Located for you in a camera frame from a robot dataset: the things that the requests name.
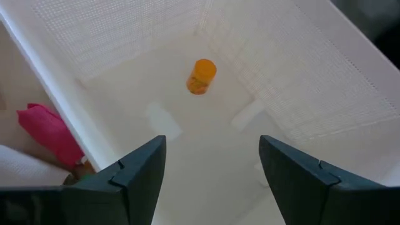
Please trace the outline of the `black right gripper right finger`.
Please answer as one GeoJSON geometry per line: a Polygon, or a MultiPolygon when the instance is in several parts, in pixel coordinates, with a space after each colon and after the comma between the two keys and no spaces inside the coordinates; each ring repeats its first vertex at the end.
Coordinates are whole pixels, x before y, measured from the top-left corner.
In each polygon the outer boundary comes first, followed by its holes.
{"type": "Polygon", "coordinates": [[[271,136],[262,168],[286,225],[400,225],[400,187],[320,161],[271,136]]]}

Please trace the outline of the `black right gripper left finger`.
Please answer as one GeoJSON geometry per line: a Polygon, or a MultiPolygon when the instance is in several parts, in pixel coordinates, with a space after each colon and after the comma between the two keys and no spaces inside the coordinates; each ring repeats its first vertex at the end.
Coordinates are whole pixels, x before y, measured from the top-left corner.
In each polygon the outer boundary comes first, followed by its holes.
{"type": "Polygon", "coordinates": [[[73,185],[0,188],[0,225],[151,225],[166,162],[156,136],[73,185]]]}

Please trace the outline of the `pink bandage roll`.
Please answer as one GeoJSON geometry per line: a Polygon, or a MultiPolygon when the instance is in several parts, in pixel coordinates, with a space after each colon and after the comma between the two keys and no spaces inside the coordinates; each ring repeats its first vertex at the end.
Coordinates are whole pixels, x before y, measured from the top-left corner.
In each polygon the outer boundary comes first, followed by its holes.
{"type": "Polygon", "coordinates": [[[16,113],[19,125],[68,169],[74,169],[84,157],[63,119],[45,105],[29,103],[16,113]]]}

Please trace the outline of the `white gauze roll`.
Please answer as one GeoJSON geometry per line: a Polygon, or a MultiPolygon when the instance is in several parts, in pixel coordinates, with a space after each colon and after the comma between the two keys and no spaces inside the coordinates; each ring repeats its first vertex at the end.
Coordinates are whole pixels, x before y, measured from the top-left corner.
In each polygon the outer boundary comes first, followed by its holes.
{"type": "Polygon", "coordinates": [[[0,188],[59,186],[70,172],[0,145],[0,188]]]}

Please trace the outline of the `orange pill bottle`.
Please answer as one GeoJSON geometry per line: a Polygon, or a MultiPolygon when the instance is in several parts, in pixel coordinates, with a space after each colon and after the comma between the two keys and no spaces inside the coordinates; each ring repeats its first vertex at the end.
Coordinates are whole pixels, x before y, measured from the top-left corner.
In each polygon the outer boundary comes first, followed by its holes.
{"type": "Polygon", "coordinates": [[[217,73],[216,65],[209,59],[195,62],[192,72],[186,81],[186,87],[195,95],[205,94],[217,73]]]}

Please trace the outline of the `white plastic mesh basket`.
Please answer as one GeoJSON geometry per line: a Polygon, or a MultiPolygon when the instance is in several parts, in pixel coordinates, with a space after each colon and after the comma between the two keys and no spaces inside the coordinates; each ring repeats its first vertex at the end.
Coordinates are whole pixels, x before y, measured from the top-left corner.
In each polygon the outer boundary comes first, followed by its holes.
{"type": "Polygon", "coordinates": [[[0,20],[96,173],[166,137],[151,225],[286,225],[261,136],[400,187],[400,71],[330,0],[0,0],[0,20]]]}

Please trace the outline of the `small brown bottle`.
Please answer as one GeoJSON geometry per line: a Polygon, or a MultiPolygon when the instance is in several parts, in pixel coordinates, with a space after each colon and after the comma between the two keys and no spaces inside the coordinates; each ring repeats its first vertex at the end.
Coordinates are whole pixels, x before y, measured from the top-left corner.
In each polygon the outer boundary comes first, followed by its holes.
{"type": "Polygon", "coordinates": [[[64,180],[63,185],[73,185],[78,181],[88,178],[96,174],[93,166],[89,161],[85,161],[84,163],[78,164],[70,173],[67,178],[64,180]]]}

